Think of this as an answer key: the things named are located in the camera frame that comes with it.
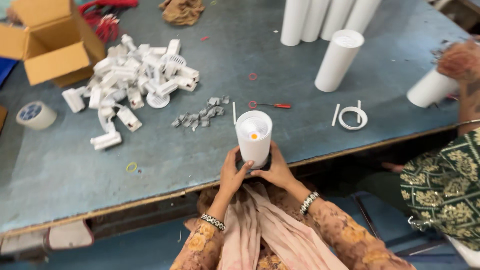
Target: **yellow rubber band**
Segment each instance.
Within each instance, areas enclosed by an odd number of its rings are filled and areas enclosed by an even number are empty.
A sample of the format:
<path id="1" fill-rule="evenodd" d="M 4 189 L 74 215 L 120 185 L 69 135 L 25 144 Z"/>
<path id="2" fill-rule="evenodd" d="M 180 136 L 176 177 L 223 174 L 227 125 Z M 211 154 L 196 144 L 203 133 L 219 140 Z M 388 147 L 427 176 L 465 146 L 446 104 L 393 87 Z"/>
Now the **yellow rubber band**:
<path id="1" fill-rule="evenodd" d="M 130 166 L 135 166 L 135 168 L 134 168 L 133 170 L 129 170 L 128 168 L 130 168 Z M 134 172 L 134 171 L 137 170 L 137 167 L 138 167 L 138 166 L 137 166 L 137 163 L 136 163 L 136 162 L 132 162 L 132 163 L 128 164 L 128 166 L 127 166 L 127 172 Z"/>

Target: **floral printed clothing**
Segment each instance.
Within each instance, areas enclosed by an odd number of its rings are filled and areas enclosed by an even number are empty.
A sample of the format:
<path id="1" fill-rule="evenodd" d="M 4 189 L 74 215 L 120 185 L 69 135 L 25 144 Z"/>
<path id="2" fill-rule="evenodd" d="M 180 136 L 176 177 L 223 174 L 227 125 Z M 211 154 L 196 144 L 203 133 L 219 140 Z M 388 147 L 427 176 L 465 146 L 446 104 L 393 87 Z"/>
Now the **floral printed clothing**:
<path id="1" fill-rule="evenodd" d="M 272 204 L 296 220 L 311 226 L 328 245 L 335 249 L 338 258 L 351 270 L 414 270 L 408 262 L 396 257 L 385 244 L 358 225 L 335 204 L 322 201 L 321 210 L 309 216 L 298 214 L 300 203 L 285 190 L 267 189 Z M 204 203 L 215 192 L 202 192 L 198 208 L 208 209 Z M 170 270 L 215 270 L 220 261 L 223 233 L 207 222 L 192 219 L 186 222 L 191 234 Z M 257 270 L 287 270 L 281 259 L 261 240 Z"/>
<path id="2" fill-rule="evenodd" d="M 403 199 L 419 218 L 480 251 L 480 129 L 408 162 Z"/>

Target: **red wire bundle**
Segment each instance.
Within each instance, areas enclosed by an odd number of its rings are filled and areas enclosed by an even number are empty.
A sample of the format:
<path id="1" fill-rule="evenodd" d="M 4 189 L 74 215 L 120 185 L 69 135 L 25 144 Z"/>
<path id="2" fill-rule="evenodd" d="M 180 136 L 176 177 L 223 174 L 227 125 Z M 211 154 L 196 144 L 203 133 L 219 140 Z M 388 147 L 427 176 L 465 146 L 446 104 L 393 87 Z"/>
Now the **red wire bundle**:
<path id="1" fill-rule="evenodd" d="M 114 8 L 136 7 L 138 0 L 96 0 L 78 7 L 78 11 L 93 29 L 103 43 L 115 40 L 119 34 L 119 20 L 113 14 L 103 16 L 100 9 L 87 12 L 93 6 L 112 6 Z"/>

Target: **bangle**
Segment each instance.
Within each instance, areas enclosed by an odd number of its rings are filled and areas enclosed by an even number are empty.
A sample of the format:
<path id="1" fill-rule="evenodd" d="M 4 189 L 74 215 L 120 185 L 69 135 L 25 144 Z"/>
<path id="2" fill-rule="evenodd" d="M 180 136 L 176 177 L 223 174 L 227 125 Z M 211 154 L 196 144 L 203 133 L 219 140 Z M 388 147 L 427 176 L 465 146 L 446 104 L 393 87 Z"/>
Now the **bangle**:
<path id="1" fill-rule="evenodd" d="M 207 214 L 203 214 L 202 215 L 202 220 L 212 224 L 213 226 L 217 227 L 219 230 L 221 231 L 224 231 L 225 230 L 225 224 L 221 223 L 220 221 L 218 221 L 216 218 L 214 217 L 211 217 Z"/>
<path id="2" fill-rule="evenodd" d="M 305 199 L 303 204 L 300 207 L 300 214 L 305 216 L 308 213 L 308 208 L 310 208 L 310 205 L 312 205 L 313 201 L 320 197 L 316 191 L 312 192 L 308 197 Z"/>
<path id="3" fill-rule="evenodd" d="M 466 121 L 466 122 L 458 123 L 458 124 L 456 124 L 456 125 L 457 125 L 457 126 L 460 126 L 460 125 L 466 125 L 466 124 L 478 123 L 478 122 L 480 122 L 480 119 L 471 120 L 471 121 Z"/>

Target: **green patterned clothing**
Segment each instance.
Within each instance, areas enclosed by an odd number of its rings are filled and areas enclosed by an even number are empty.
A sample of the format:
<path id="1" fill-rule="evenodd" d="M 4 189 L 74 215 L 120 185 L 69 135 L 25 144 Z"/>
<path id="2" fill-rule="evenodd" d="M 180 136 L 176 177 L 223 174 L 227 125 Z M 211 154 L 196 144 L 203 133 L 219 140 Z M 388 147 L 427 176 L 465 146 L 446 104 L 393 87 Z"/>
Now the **green patterned clothing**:
<path id="1" fill-rule="evenodd" d="M 403 199 L 423 221 L 480 251 L 480 129 L 409 161 Z"/>

